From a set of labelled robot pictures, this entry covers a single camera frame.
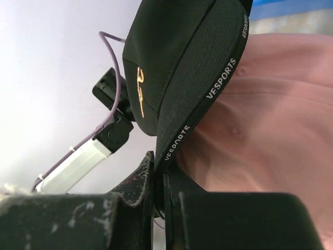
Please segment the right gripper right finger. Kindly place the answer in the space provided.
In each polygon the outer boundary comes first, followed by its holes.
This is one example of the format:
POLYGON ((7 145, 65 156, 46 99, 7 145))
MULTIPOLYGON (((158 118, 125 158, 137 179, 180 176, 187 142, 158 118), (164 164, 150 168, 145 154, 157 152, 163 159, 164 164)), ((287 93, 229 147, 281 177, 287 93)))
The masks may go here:
POLYGON ((207 192, 165 174, 167 249, 322 249, 307 209, 288 193, 207 192))

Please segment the black baseball cap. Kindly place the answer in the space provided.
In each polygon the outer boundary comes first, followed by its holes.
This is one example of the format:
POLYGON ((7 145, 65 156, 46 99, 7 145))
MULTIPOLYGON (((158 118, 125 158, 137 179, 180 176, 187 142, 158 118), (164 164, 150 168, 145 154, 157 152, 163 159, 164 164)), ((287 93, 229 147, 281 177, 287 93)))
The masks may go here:
POLYGON ((231 79, 252 1, 142 1, 123 65, 140 129, 157 138, 162 171, 231 79))

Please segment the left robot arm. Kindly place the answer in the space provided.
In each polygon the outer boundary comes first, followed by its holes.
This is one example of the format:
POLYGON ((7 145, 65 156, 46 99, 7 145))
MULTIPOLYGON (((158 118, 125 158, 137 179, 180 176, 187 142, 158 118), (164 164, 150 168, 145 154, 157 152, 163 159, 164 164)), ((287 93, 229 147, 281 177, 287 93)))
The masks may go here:
POLYGON ((110 118, 96 132, 69 153, 45 174, 38 177, 32 191, 42 194, 64 194, 99 163, 120 149, 129 139, 135 121, 125 79, 120 77, 120 101, 110 118))

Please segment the blue plastic bin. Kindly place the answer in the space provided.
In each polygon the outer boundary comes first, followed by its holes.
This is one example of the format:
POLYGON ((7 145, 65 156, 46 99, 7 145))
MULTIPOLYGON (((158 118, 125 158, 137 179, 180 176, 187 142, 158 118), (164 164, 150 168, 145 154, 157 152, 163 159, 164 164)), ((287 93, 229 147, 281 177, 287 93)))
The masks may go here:
POLYGON ((250 18, 274 18, 322 9, 332 9, 332 1, 253 1, 250 18))

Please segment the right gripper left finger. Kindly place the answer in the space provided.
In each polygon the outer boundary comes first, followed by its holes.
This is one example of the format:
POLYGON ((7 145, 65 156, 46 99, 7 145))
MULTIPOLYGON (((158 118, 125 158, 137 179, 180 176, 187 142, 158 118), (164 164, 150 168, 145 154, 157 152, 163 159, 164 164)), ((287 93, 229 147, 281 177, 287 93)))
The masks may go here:
POLYGON ((152 249, 154 159, 106 194, 6 196, 1 249, 152 249))

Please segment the pink baseball cap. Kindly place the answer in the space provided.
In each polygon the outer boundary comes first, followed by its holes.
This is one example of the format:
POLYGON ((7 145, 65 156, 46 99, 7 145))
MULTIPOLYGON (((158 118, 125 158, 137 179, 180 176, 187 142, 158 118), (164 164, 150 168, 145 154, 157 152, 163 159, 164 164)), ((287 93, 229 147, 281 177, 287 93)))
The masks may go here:
POLYGON ((250 35, 176 160, 207 191, 296 195, 332 249, 332 37, 250 35))

